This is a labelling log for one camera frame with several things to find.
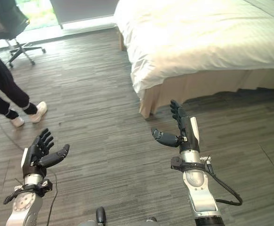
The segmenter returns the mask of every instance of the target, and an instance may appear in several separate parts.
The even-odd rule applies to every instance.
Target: chair base
[[[29,50],[35,50],[35,49],[41,49],[43,53],[46,53],[46,50],[43,47],[31,47],[28,46],[30,45],[29,43],[26,44],[20,44],[17,40],[16,40],[16,44],[17,44],[17,48],[10,50],[10,54],[11,54],[11,58],[8,60],[8,64],[11,68],[13,68],[13,64],[12,62],[18,57],[20,56],[22,53],[29,59],[29,61],[31,62],[32,65],[35,65],[35,62],[28,56],[28,54],[26,53],[26,51]]]

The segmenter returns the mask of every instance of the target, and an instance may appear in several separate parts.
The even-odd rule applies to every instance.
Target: silver robotic arm
[[[16,186],[4,204],[14,198],[13,210],[6,226],[36,226],[38,213],[42,207],[42,197],[46,192],[52,191],[52,183],[45,179],[46,168],[61,162],[69,152],[69,145],[60,151],[49,154],[54,145],[53,137],[48,129],[37,136],[33,144],[24,150],[21,167],[24,184]]]
[[[183,182],[188,190],[191,210],[197,226],[224,226],[216,202],[241,205],[240,196],[213,172],[211,157],[200,157],[199,131],[195,117],[189,118],[181,105],[171,101],[171,112],[177,121],[180,136],[152,129],[153,137],[161,144],[180,147],[180,156],[171,159],[171,168],[183,173]],[[208,189],[210,174],[220,185],[233,194],[239,202],[214,199]]]

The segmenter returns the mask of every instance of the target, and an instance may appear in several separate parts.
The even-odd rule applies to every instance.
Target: white bedsheet
[[[120,0],[133,87],[205,70],[274,68],[273,0]]]

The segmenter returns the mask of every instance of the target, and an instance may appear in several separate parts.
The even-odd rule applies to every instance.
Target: person
[[[23,111],[28,114],[32,123],[38,123],[42,116],[47,111],[47,105],[44,101],[37,106],[29,101],[29,96],[21,90],[14,82],[11,72],[0,60],[0,90],[13,101],[16,105],[21,107]],[[5,115],[15,127],[20,127],[24,124],[24,120],[19,114],[10,108],[10,104],[0,97],[0,114]]]

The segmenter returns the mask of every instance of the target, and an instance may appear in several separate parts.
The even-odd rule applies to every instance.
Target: wire
[[[217,181],[224,189],[226,189],[230,194],[232,194],[239,201],[239,202],[234,202],[234,201],[228,201],[224,199],[216,199],[217,202],[221,202],[221,203],[225,203],[233,206],[242,205],[242,198],[240,197],[240,195],[234,189],[232,189],[229,185],[227,185],[224,181],[220,180],[214,173],[210,173],[208,170],[203,169],[201,167],[185,168],[185,170],[202,170],[208,173],[209,175],[211,175],[211,177],[215,181]]]
[[[0,123],[0,128],[1,128],[1,130],[2,130],[2,132],[5,134],[5,136],[19,149],[19,150],[21,150],[21,151],[24,151],[24,148],[22,148],[20,145],[18,145],[6,132],[5,132],[5,130],[3,129],[3,127],[2,127],[2,125],[1,125],[1,123]],[[57,197],[57,194],[58,194],[58,189],[57,189],[57,176],[56,176],[56,174],[55,174],[55,172],[54,171],[52,171],[52,170],[48,170],[48,171],[50,171],[53,175],[54,175],[54,177],[55,177],[55,180],[56,180],[56,194],[55,194],[55,196],[54,196],[54,198],[53,198],[53,200],[52,200],[52,202],[51,202],[51,206],[50,206],[50,210],[49,210],[49,214],[48,214],[48,218],[47,218],[47,224],[46,224],[46,226],[49,226],[49,222],[50,222],[50,216],[51,216],[51,212],[52,212],[52,209],[53,209],[53,205],[54,205],[54,202],[55,202],[55,200],[56,200],[56,197]],[[24,192],[27,192],[27,191],[19,191],[18,193],[17,193],[17,195],[18,194],[20,194],[20,193],[24,193]],[[10,201],[13,199],[13,198],[15,198],[16,196],[15,196],[15,192],[13,192],[10,196],[8,196],[8,197],[6,197],[6,199],[4,200],[4,203],[5,202],[7,202],[10,198]]]
[[[2,130],[2,132],[5,134],[5,136],[21,151],[24,151],[24,148],[22,148],[20,145],[18,145],[6,132],[5,130],[2,128],[2,125],[0,123],[0,128]]]
[[[208,159],[209,159],[210,155],[208,155],[207,159],[205,160],[205,162],[203,163],[204,165],[206,165]]]
[[[54,171],[50,170],[50,169],[49,169],[48,171],[50,171],[51,173],[53,173],[53,175],[54,175],[54,177],[55,177],[55,179],[56,179],[56,194],[55,194],[55,196],[54,196],[54,198],[53,198],[53,200],[52,200],[51,206],[50,206],[50,210],[49,210],[49,214],[48,214],[46,226],[49,226],[49,221],[50,221],[50,216],[51,216],[53,204],[54,204],[54,201],[56,200],[56,197],[57,197],[57,194],[58,194],[58,189],[57,189],[57,176],[56,176],[56,173],[55,173]]]
[[[23,184],[21,183],[21,181],[19,181],[17,178],[14,178],[20,185],[23,186]]]

